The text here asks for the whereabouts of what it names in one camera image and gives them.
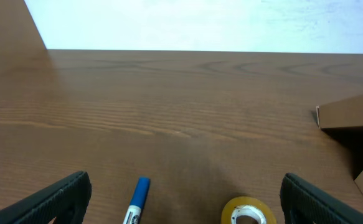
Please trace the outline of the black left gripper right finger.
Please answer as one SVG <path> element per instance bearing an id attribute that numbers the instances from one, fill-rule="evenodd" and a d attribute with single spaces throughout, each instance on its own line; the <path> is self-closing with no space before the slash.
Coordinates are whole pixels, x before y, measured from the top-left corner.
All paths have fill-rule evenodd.
<path id="1" fill-rule="evenodd" d="M 293 173 L 282 180 L 280 202 L 286 224 L 363 224 L 363 213 Z"/>

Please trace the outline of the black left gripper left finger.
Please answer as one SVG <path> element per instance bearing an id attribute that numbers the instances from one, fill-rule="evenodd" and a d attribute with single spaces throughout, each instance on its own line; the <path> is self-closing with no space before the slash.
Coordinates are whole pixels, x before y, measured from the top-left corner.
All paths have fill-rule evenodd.
<path id="1" fill-rule="evenodd" d="M 0 224 L 82 223 L 91 196 L 88 173 L 78 171 L 0 210 Z"/>

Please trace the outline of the blue capped white marker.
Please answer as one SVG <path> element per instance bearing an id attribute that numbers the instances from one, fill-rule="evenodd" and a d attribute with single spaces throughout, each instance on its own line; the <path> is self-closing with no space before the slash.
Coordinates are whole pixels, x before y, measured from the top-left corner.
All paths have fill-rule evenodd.
<path id="1" fill-rule="evenodd" d="M 139 224 L 148 197 L 150 179 L 140 177 L 126 211 L 123 224 Z"/>

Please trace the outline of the yellow tape roll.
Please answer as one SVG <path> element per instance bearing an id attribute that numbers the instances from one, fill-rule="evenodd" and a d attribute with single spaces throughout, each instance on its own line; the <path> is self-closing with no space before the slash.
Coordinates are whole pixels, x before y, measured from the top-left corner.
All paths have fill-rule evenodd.
<path id="1" fill-rule="evenodd" d="M 259 199 L 239 196 L 229 200 L 222 209 L 221 224 L 237 224 L 238 217 L 250 217 L 258 224 L 277 224 L 270 207 Z"/>

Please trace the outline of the cardboard box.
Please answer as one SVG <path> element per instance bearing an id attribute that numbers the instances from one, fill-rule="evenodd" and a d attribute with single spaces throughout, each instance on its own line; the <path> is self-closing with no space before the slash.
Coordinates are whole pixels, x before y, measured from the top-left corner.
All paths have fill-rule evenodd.
<path id="1" fill-rule="evenodd" d="M 352 151 L 353 178 L 363 194 L 363 94 L 316 107 L 318 127 Z"/>

